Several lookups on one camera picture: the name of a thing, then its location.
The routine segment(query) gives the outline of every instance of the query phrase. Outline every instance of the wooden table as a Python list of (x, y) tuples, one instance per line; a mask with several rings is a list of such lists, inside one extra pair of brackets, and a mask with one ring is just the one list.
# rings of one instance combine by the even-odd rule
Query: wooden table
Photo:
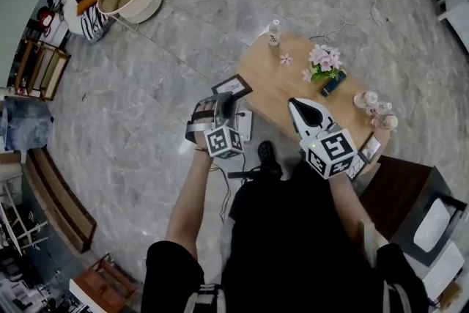
[[(304, 37), (285, 32), (281, 35), (279, 46), (273, 48), (267, 44), (267, 34), (259, 36), (247, 50), (237, 71), (253, 89), (247, 96), (249, 105), (288, 137), (300, 141), (288, 111), (288, 100), (291, 97), (312, 99), (326, 106), (334, 119), (349, 130), (358, 149), (374, 132), (383, 150), (389, 140), (389, 130), (374, 128), (370, 118), (353, 105), (353, 98), (366, 91), (365, 86), (347, 73), (345, 81), (328, 97), (323, 97), (320, 90), (324, 81), (309, 83), (303, 80), (302, 71), (308, 67), (309, 51), (314, 44)], [(284, 54), (293, 57), (290, 66), (280, 64), (279, 57)], [(362, 174), (373, 167), (379, 155), (374, 163), (365, 167)]]

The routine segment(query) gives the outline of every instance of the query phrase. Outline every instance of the gray tile floor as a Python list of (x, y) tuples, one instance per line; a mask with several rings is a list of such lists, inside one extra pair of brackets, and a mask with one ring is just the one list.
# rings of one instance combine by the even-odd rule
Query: gray tile floor
[[(118, 23), (97, 44), (82, 37), (55, 100), (48, 148), (64, 178), (98, 227), (97, 254), (144, 278), (148, 246), (162, 240), (185, 178), (191, 151), (185, 121), (210, 87), (236, 71), (256, 36), (274, 19), (285, 29), (323, 34), (369, 17), (373, 0), (165, 0), (160, 12), (132, 33)], [(371, 19), (332, 34), (350, 72), (394, 104), (400, 125), (386, 153), (436, 165), (458, 199), (468, 194), (469, 65), (447, 25), (437, 22), (435, 0), (377, 0)], [(284, 165), (298, 146), (254, 119), (247, 167), (256, 165), (261, 140), (272, 139)], [(239, 171), (241, 159), (222, 163)], [(231, 183), (233, 191), (239, 184)], [(225, 194), (210, 175), (199, 256), (207, 278), (219, 269), (218, 217)], [(467, 226), (454, 237), (469, 255)]]

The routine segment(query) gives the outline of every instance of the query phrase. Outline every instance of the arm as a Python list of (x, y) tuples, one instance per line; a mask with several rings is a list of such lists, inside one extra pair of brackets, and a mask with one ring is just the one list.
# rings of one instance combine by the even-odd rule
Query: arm
[[(212, 107), (213, 103), (200, 105), (197, 111), (211, 110)], [(200, 119), (197, 122), (212, 122), (212, 119)], [(197, 146), (207, 149), (204, 134), (197, 132), (195, 137)], [(196, 259), (196, 240), (204, 216), (205, 190), (212, 161), (213, 158), (208, 152), (195, 151), (191, 168), (173, 207), (166, 233), (166, 240), (183, 246)]]
[[(369, 223), (372, 220), (360, 203), (346, 174), (339, 174), (330, 178), (329, 183), (337, 214), (344, 225), (346, 233), (352, 242), (362, 246), (361, 222)], [(378, 231), (377, 240), (380, 246), (387, 243), (387, 240)]]

